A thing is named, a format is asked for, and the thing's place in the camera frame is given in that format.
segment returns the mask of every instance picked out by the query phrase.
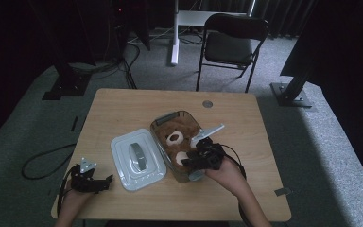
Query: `white lid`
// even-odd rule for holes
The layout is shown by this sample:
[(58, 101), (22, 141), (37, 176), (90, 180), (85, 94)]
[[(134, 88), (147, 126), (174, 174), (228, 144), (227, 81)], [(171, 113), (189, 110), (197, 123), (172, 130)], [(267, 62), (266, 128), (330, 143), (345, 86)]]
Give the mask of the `white lid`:
[(158, 182), (166, 174), (161, 153), (146, 129), (114, 138), (111, 149), (122, 185), (128, 191)]

